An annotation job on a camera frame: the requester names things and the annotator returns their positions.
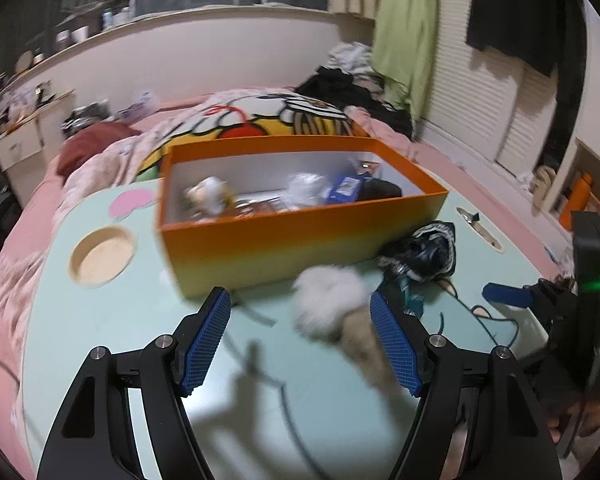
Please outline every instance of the pillow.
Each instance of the pillow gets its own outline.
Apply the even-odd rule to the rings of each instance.
[[[142,161],[136,181],[158,178],[163,156],[176,144],[282,135],[368,137],[362,127],[333,105],[292,92],[253,89],[228,100],[214,101],[211,97]]]
[[[65,180],[93,155],[102,153],[117,140],[140,134],[124,123],[96,123],[67,139],[58,158],[56,173]]]

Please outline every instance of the light blue table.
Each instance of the light blue table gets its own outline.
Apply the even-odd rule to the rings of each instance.
[[[143,348],[156,336],[171,333],[202,302],[184,300],[173,283],[154,232],[154,206],[120,221],[138,236],[138,247],[115,280],[83,288],[69,277],[73,247],[94,229],[115,223],[107,214],[109,204],[134,187],[157,190],[158,182],[88,197],[64,220],[52,243],[30,318],[22,379],[27,441],[36,467],[64,395],[91,348],[104,345],[113,353]],[[546,334],[533,315],[496,309],[480,293],[487,282],[535,283],[539,273],[480,215],[504,247],[502,254],[496,252],[460,218],[457,206],[475,212],[451,191],[439,218],[456,225],[458,261],[451,281],[461,301],[436,285],[427,286],[422,322],[437,332],[444,317],[443,333],[461,348],[488,352],[494,341],[508,344],[516,324],[477,319],[469,308],[480,304],[494,318],[503,318],[501,310],[516,320],[520,332],[511,346],[516,355],[537,349]],[[371,292],[380,272],[372,262],[358,268]],[[417,399],[406,390],[387,399],[366,386],[339,350],[301,338],[293,330],[288,306],[290,282],[236,295],[242,306],[232,312],[205,384],[185,400],[216,479],[316,479],[318,469],[343,480],[387,478]],[[259,374],[248,373],[247,362]],[[130,391],[130,403],[144,475],[159,479],[139,390]]]

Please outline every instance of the drawer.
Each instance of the drawer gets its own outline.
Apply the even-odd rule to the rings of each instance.
[[[42,150],[34,122],[24,124],[0,140],[0,166],[3,170]]]

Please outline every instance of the closet door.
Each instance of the closet door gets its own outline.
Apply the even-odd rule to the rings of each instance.
[[[465,43],[471,0],[440,0],[431,123],[495,160],[516,102],[523,63]]]
[[[525,65],[511,123],[496,161],[518,176],[532,171],[549,133],[555,111],[557,72],[551,77]]]

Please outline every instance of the open cardboard box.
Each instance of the open cardboard box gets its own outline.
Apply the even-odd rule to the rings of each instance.
[[[183,192],[209,176],[238,197],[285,189],[295,173],[331,182],[357,160],[380,162],[379,178],[403,197],[326,205],[246,218],[187,220]],[[218,139],[174,146],[162,164],[158,231],[185,297],[296,277],[319,264],[353,264],[389,240],[436,218],[447,191],[379,140],[280,136]]]

